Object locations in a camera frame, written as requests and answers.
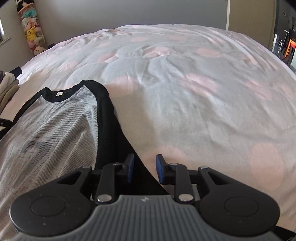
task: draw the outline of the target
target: beige door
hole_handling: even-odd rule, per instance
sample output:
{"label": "beige door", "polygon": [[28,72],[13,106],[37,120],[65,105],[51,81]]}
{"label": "beige door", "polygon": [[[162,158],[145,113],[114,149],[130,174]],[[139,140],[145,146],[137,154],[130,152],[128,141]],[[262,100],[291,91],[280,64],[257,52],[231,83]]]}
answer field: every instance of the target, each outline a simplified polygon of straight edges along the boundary
{"label": "beige door", "polygon": [[228,30],[245,34],[270,48],[273,43],[276,0],[228,1]]}

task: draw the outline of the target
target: panda plush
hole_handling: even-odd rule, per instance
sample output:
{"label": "panda plush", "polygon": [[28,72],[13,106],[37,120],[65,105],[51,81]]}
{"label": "panda plush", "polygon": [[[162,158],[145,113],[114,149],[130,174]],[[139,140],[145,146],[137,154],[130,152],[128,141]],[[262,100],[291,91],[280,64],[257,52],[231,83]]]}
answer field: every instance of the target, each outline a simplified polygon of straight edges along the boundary
{"label": "panda plush", "polygon": [[19,12],[27,4],[33,3],[34,0],[15,0],[15,5],[17,6],[17,12]]}

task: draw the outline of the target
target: wrinkled fabric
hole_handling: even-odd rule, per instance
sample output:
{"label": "wrinkled fabric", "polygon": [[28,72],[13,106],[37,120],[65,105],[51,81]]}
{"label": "wrinkled fabric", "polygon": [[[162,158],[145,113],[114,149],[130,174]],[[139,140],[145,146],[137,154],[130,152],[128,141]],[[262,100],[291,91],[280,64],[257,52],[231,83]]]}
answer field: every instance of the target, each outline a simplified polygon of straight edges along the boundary
{"label": "wrinkled fabric", "polygon": [[123,26],[59,43],[29,61],[1,118],[34,93],[96,80],[157,178],[155,155],[209,166],[272,196],[296,231],[296,75],[249,37],[190,25]]}

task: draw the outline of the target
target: mattress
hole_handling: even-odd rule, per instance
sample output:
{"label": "mattress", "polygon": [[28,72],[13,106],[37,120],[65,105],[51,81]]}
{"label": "mattress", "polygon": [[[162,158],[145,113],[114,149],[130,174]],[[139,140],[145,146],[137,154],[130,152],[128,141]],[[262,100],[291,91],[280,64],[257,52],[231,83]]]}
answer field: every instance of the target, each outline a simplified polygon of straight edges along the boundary
{"label": "mattress", "polygon": [[37,91],[95,80],[157,178],[156,154],[209,166],[272,196],[296,231],[296,75],[251,38],[190,25],[130,25],[59,43],[22,67],[12,120]]}

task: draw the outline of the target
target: beige wall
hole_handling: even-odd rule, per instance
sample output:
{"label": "beige wall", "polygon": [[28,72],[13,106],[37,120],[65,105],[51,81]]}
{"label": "beige wall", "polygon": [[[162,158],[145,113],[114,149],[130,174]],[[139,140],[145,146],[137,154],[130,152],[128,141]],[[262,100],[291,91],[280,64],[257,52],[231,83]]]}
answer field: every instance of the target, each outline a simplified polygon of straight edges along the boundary
{"label": "beige wall", "polygon": [[229,30],[245,34],[265,47],[272,44],[276,0],[230,1]]}
{"label": "beige wall", "polygon": [[10,71],[22,67],[34,55],[31,53],[16,11],[15,1],[8,1],[0,8],[0,18],[5,37],[11,37],[0,45],[0,70]]}

